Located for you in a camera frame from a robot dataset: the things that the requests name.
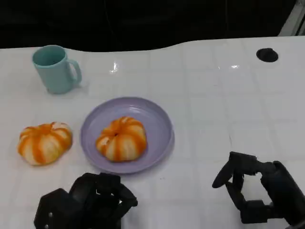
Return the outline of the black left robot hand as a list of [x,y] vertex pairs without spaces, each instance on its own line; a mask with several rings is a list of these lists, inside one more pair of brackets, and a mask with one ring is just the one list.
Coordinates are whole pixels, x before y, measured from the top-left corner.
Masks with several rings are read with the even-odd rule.
[[80,203],[85,229],[120,229],[122,218],[138,206],[136,196],[119,175],[85,173],[75,180],[69,194]]

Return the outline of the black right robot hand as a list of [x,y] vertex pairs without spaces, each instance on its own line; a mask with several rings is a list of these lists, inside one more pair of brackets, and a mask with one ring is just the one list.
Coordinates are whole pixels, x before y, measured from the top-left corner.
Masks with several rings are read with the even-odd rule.
[[[246,200],[242,194],[244,176],[262,175],[260,181],[271,203]],[[225,186],[240,211],[243,224],[266,223],[285,219],[291,229],[305,227],[305,196],[286,167],[279,161],[260,162],[253,155],[230,152],[229,159],[217,174],[212,187]]]

